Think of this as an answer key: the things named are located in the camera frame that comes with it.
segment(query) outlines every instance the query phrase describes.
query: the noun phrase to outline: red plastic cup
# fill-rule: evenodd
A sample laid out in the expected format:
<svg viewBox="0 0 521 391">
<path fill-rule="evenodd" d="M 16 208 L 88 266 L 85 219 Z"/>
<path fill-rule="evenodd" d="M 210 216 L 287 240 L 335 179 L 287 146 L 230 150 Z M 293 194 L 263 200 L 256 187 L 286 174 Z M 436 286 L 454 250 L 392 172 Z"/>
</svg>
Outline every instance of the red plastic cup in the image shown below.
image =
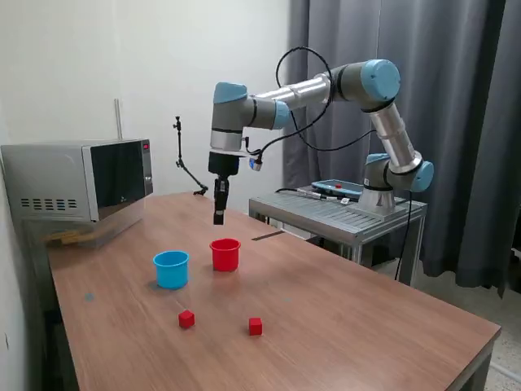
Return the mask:
<svg viewBox="0 0 521 391">
<path fill-rule="evenodd" d="M 218 239 L 210 243 L 213 269 L 234 271 L 239 266 L 239 248 L 241 242 L 236 239 Z"/>
</svg>

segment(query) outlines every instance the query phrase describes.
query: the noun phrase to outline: wooden table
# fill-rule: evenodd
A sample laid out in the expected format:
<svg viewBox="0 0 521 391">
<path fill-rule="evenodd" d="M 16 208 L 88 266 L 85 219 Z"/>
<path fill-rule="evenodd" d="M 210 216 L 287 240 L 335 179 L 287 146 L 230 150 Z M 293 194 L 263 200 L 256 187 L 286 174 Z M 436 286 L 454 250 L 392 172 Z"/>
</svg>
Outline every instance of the wooden table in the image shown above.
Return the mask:
<svg viewBox="0 0 521 391">
<path fill-rule="evenodd" d="M 213 226 L 212 208 L 151 197 L 105 246 L 50 250 L 81 391 L 484 388 L 497 325 L 241 213 Z M 225 236 L 243 244 L 234 273 L 212 270 L 208 244 Z M 151 261 L 173 248 L 190 254 L 178 291 L 155 285 Z"/>
</svg>

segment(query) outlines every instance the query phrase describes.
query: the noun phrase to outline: robotic arm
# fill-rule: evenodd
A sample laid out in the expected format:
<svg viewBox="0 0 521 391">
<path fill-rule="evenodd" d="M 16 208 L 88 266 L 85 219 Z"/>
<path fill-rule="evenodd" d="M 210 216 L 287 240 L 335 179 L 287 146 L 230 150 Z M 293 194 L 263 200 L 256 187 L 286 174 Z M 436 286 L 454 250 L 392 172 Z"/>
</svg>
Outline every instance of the robotic arm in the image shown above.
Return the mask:
<svg viewBox="0 0 521 391">
<path fill-rule="evenodd" d="M 385 154 L 369 155 L 366 162 L 364 208 L 394 208 L 393 188 L 424 191 L 432 180 L 432 163 L 423 161 L 405 131 L 394 98 L 400 89 L 396 66 L 385 59 L 347 64 L 264 94 L 248 95 L 244 85 L 217 83 L 213 96 L 212 137 L 208 171 L 215 180 L 214 224 L 224 223 L 224 211 L 230 184 L 228 177 L 239 171 L 243 128 L 245 126 L 281 129 L 290 119 L 290 111 L 310 103 L 353 101 L 366 112 L 382 141 Z M 253 169 L 259 162 L 251 160 Z"/>
</svg>

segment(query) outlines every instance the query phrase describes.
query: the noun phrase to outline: blue plastic cup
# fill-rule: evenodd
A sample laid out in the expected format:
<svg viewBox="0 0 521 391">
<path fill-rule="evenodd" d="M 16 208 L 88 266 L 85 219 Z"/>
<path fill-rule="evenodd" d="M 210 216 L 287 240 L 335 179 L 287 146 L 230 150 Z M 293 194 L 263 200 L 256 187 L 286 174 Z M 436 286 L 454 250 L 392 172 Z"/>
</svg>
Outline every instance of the blue plastic cup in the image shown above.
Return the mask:
<svg viewBox="0 0 521 391">
<path fill-rule="evenodd" d="M 179 289 L 188 283 L 188 253 L 170 250 L 154 257 L 157 284 L 162 288 Z"/>
</svg>

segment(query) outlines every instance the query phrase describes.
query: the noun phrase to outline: black cable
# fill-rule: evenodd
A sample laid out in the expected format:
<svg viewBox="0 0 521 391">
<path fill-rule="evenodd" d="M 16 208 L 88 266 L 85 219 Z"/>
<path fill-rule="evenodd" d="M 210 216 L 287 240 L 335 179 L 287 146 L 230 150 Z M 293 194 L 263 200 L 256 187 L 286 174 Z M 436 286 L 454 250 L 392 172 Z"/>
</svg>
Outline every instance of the black cable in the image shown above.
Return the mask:
<svg viewBox="0 0 521 391">
<path fill-rule="evenodd" d="M 404 257 L 405 243 L 407 242 L 407 234 L 409 233 L 410 212 L 412 210 L 412 207 L 413 207 L 413 192 L 409 191 L 409 214 L 407 216 L 407 227 L 405 228 L 404 241 L 401 243 L 400 260 L 398 261 L 398 265 L 396 266 L 396 273 L 394 274 L 395 281 L 398 279 L 398 273 L 400 272 L 401 258 Z"/>
<path fill-rule="evenodd" d="M 290 187 L 282 187 L 282 188 L 276 190 L 275 192 L 280 193 L 281 191 L 296 191 L 296 189 L 292 189 Z"/>
<path fill-rule="evenodd" d="M 294 51 L 308 51 L 310 53 L 313 53 L 314 55 L 316 55 L 321 61 L 322 63 L 324 64 L 324 66 L 326 67 L 326 70 L 327 70 L 327 73 L 328 73 L 328 76 L 329 76 L 329 79 L 330 79 L 330 82 L 332 83 L 333 82 L 333 74 L 331 72 L 331 67 L 329 66 L 329 64 L 327 63 L 326 59 L 324 59 L 324 57 L 322 57 L 318 52 L 316 52 L 314 49 L 311 49 L 310 47 L 307 47 L 307 46 L 297 46 L 297 47 L 294 47 L 292 49 L 290 49 L 289 51 L 287 51 L 286 53 L 284 53 L 284 55 L 280 58 L 280 60 L 278 61 L 277 63 L 277 68 L 275 69 L 275 79 L 277 80 L 277 85 L 280 87 L 281 86 L 281 82 L 280 82 L 280 78 L 278 76 L 279 74 L 279 70 L 280 70 L 280 66 L 283 62 L 283 60 L 291 53 L 293 53 Z M 296 134 L 298 134 L 298 136 L 300 137 L 300 139 L 302 140 L 302 142 L 304 144 L 306 144 L 308 147 L 314 149 L 315 151 L 320 151 L 320 152 L 334 152 L 334 151 L 339 151 L 341 149 L 344 149 L 346 147 L 350 147 L 352 146 L 354 143 L 357 143 L 358 141 L 362 140 L 365 136 L 367 136 L 368 134 L 372 133 L 372 132 L 375 132 L 376 130 L 372 129 L 372 130 L 369 130 L 368 132 L 364 133 L 362 136 L 360 136 L 359 138 L 356 138 L 354 139 L 353 141 L 347 143 L 347 144 L 344 144 L 340 147 L 333 147 L 333 148 L 319 148 L 319 147 L 315 147 L 314 145 L 311 145 L 310 143 L 308 143 L 305 138 L 302 136 L 302 132 L 304 132 L 305 130 L 307 130 L 308 128 L 310 128 L 311 126 L 313 126 L 314 124 L 317 123 L 318 120 L 320 120 L 324 114 L 326 114 L 326 110 L 328 109 L 329 105 L 331 104 L 331 101 L 333 99 L 333 94 L 334 94 L 334 89 L 331 88 L 330 89 L 330 96 L 329 98 L 327 99 L 327 102 L 326 102 L 326 105 L 324 106 L 323 110 L 321 111 L 321 113 L 315 118 L 313 119 L 309 124 L 307 124 L 305 127 L 299 129 L 299 126 L 297 125 L 296 123 L 296 119 L 295 119 L 295 115 L 293 114 L 293 112 L 291 112 L 291 119 L 293 120 L 293 125 L 295 126 L 295 132 L 293 133 L 290 133 L 290 134 L 285 134 L 281 137 L 278 137 L 278 138 L 275 138 L 273 140 L 271 140 L 269 143 L 267 143 L 266 145 L 264 145 L 262 147 L 262 149 L 256 149 L 255 151 L 249 151 L 247 148 L 247 152 L 252 155 L 252 156 L 258 156 L 258 159 L 261 160 L 262 159 L 262 154 L 264 153 L 264 151 L 272 144 L 276 143 L 277 141 L 281 141 L 281 140 L 284 140 L 285 138 L 290 138 L 291 136 L 294 136 Z"/>
<path fill-rule="evenodd" d="M 284 53 L 284 55 L 280 58 L 280 60 L 278 61 L 277 63 L 277 68 L 275 69 L 275 76 L 277 78 L 277 84 L 278 86 L 280 87 L 280 80 L 278 79 L 278 71 L 280 69 L 280 66 L 283 62 L 283 60 L 288 56 L 290 55 L 291 53 L 293 53 L 294 51 L 308 51 L 310 53 L 313 53 L 314 55 L 316 55 L 321 61 L 322 63 L 324 64 L 324 66 L 326 67 L 326 70 L 327 70 L 327 73 L 328 73 L 328 76 L 329 76 L 329 79 L 331 82 L 333 82 L 333 73 L 331 72 L 331 68 L 329 66 L 329 64 L 327 63 L 326 59 L 324 59 L 324 57 L 322 57 L 322 55 L 320 55 L 317 51 L 315 51 L 314 49 L 311 49 L 310 47 L 307 47 L 307 46 L 296 46 L 296 47 L 293 47 L 292 49 L 290 49 L 289 51 L 287 51 L 286 53 Z M 275 144 L 276 142 L 278 141 L 281 141 L 281 140 L 284 140 L 285 138 L 289 138 L 291 136 L 294 136 L 296 134 L 300 134 L 302 132 L 304 132 L 306 129 L 310 128 L 311 126 L 313 126 L 314 124 L 317 123 L 317 121 L 319 121 L 323 116 L 324 114 L 326 114 L 326 111 L 327 111 L 327 108 L 329 107 L 329 105 L 331 104 L 331 101 L 332 101 L 332 98 L 333 98 L 333 93 L 334 93 L 334 90 L 331 88 L 330 89 L 330 94 L 329 94 L 329 98 L 327 99 L 327 102 L 326 102 L 326 105 L 324 106 L 323 110 L 321 111 L 320 114 L 318 114 L 318 116 L 315 117 L 314 120 L 312 120 L 311 122 L 309 122 L 305 127 L 303 127 L 302 129 L 298 129 L 298 127 L 296 128 L 296 131 L 293 132 L 293 133 L 290 133 L 290 134 L 284 134 L 283 136 L 280 136 L 280 137 L 277 137 L 277 138 L 274 138 L 273 140 L 271 140 L 269 143 L 267 143 L 266 145 L 264 145 L 260 150 L 255 150 L 252 155 L 253 156 L 259 156 L 259 159 L 262 159 L 262 154 L 264 153 L 264 151 L 270 146 L 270 145 L 273 145 Z"/>
</svg>

